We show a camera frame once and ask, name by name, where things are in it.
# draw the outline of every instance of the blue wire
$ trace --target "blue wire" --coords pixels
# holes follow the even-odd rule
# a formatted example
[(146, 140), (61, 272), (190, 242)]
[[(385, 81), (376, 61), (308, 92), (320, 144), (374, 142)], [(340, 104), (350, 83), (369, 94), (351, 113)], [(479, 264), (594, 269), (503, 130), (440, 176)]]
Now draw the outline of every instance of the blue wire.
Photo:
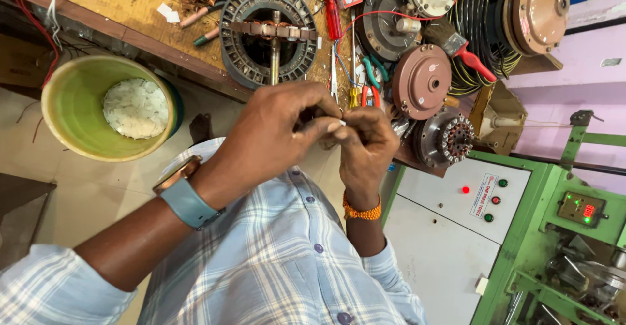
[(335, 49), (335, 55), (336, 55), (336, 56), (337, 56), (337, 58), (339, 59), (339, 62), (341, 63), (341, 67), (343, 67), (343, 68), (344, 68), (344, 72), (346, 72), (346, 75), (348, 76), (348, 80), (350, 81), (350, 83), (354, 84), (355, 86), (358, 86), (358, 84), (356, 84), (356, 83), (352, 80), (352, 78), (350, 78), (350, 74), (348, 73), (348, 70), (346, 69), (346, 65), (344, 65), (344, 62), (343, 62), (343, 61), (341, 61), (341, 56), (337, 53), (337, 43), (339, 42), (339, 40), (340, 40), (340, 39), (337, 39), (337, 41), (335, 41), (335, 47), (334, 47), (334, 49)]

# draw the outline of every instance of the shirt sleeve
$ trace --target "shirt sleeve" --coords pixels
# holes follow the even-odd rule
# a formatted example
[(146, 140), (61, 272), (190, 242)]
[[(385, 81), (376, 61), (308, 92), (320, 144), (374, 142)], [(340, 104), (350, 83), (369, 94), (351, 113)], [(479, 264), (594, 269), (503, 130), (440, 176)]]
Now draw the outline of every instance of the shirt sleeve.
[(386, 241), (387, 245), (379, 254), (361, 258), (365, 272), (380, 283), (407, 323), (428, 325), (422, 302), (402, 278), (391, 242), (387, 238)]
[(3, 324), (114, 324), (134, 292), (100, 276), (74, 250), (33, 245), (0, 273)]

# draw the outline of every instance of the white control panel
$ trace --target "white control panel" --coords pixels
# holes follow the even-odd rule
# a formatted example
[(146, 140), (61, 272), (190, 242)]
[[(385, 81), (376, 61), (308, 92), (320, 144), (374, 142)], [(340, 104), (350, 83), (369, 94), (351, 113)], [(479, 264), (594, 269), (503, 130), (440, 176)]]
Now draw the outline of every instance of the white control panel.
[(529, 177), (530, 171), (465, 159), (444, 178), (407, 168), (397, 194), (501, 245)]
[(400, 195), (384, 233), (430, 324), (470, 325), (480, 301), (476, 285), (489, 277), (500, 246)]

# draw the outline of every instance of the shirt button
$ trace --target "shirt button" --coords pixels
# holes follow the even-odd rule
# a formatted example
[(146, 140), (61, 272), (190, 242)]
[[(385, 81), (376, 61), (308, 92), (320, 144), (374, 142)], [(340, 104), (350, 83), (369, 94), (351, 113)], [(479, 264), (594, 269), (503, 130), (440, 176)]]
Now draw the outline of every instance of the shirt button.
[(352, 322), (352, 317), (348, 313), (339, 313), (337, 314), (337, 320), (339, 320), (341, 325), (348, 325)]

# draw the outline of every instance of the red digital numbers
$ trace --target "red digital numbers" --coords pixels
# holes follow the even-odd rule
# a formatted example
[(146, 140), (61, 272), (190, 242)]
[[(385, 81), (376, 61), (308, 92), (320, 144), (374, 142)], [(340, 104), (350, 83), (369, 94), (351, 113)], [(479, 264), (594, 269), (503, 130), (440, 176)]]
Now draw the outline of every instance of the red digital numbers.
[(585, 212), (583, 212), (583, 216), (591, 217), (591, 214), (593, 214), (594, 210), (595, 210), (595, 207), (593, 205), (587, 204), (587, 206), (585, 207)]

